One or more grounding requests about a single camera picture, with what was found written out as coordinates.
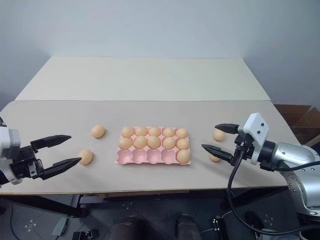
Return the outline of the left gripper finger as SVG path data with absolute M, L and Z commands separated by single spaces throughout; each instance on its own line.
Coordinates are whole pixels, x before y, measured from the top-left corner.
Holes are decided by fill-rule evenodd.
M 70 135 L 53 135 L 44 138 L 40 138 L 30 142 L 30 145 L 35 153 L 38 152 L 39 149 L 42 148 L 51 148 L 57 145 L 62 144 L 63 142 L 71 139 Z
M 40 174 L 40 178 L 42 180 L 47 180 L 56 175 L 64 173 L 65 171 L 74 167 L 78 162 L 81 161 L 81 159 L 82 159 L 81 157 L 76 157 L 76 158 L 70 158 L 70 159 L 59 161 L 53 164 L 51 167 L 42 170 Z

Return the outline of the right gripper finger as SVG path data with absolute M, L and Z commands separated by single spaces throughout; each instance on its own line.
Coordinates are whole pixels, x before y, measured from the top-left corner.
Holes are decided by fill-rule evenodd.
M 238 134 L 238 124 L 233 124 L 233 123 L 222 123 L 222 124 L 217 124 L 215 126 L 216 129 L 228 133 L 228 134 Z
M 220 161 L 225 161 L 231 165 L 234 164 L 234 156 L 231 153 L 228 153 L 221 148 L 210 144 L 202 144 L 201 146 L 208 152 L 209 159 L 212 162 L 217 163 Z

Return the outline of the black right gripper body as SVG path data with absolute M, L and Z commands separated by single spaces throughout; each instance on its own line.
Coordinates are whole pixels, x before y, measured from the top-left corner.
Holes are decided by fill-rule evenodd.
M 231 165 L 235 166 L 236 162 L 241 160 L 252 159 L 252 155 L 255 147 L 253 146 L 254 139 L 248 133 L 244 135 L 238 135 L 234 143 L 236 144 L 234 155 L 231 161 Z

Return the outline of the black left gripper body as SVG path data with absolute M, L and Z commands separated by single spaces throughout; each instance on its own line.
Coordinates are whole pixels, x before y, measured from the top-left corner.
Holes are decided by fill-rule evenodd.
M 31 145 L 19 149 L 17 157 L 9 165 L 17 178 L 41 178 L 44 170 Z

